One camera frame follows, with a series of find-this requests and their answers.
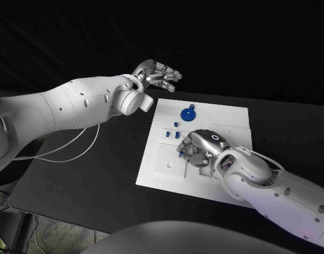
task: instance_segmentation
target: table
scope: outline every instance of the table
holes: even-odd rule
[[[151,221],[201,222],[298,253],[324,253],[324,248],[292,236],[255,209],[136,185],[156,100],[165,98],[247,107],[255,150],[324,187],[324,106],[152,89],[146,93],[155,99],[149,112],[138,110],[103,123],[93,148],[78,159],[65,163],[34,160],[11,206],[107,233]],[[89,148],[96,132],[94,126],[45,158],[74,158]],[[80,130],[52,133],[39,153],[61,147],[78,133]]]

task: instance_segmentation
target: robotic hand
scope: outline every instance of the robotic hand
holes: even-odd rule
[[[145,89],[155,85],[174,92],[168,81],[181,78],[177,70],[151,59],[132,75],[80,78],[47,92],[2,97],[0,171],[34,139],[60,130],[89,128],[138,108],[148,112],[154,99]]]
[[[318,185],[245,146],[232,148],[214,131],[193,131],[178,152],[194,167],[211,164],[232,198],[247,201],[289,233],[324,247],[324,189]],[[271,169],[263,158],[279,169]]]

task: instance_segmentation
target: hole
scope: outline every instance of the hole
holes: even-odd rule
[[[291,188],[286,188],[285,195],[289,196],[289,194],[291,194]]]
[[[320,213],[324,213],[324,206],[323,205],[320,205],[320,207],[318,207],[318,210],[317,210]]]

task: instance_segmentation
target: floor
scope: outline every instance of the floor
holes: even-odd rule
[[[18,182],[13,182],[0,187],[2,191],[12,192]],[[0,205],[8,204],[8,196],[0,192]],[[34,215],[28,214],[24,221],[24,227],[19,235],[16,250],[28,254],[42,253],[37,244],[34,231]],[[81,226],[71,225],[47,217],[38,216],[37,239],[38,245],[45,253],[52,254],[78,254],[84,249],[100,241],[109,234],[96,232]]]

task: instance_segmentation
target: small blue part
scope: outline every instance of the small blue part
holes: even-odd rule
[[[181,118],[184,121],[190,122],[195,119],[195,111],[194,111],[194,104],[191,104],[190,108],[185,108],[182,111],[181,111]]]

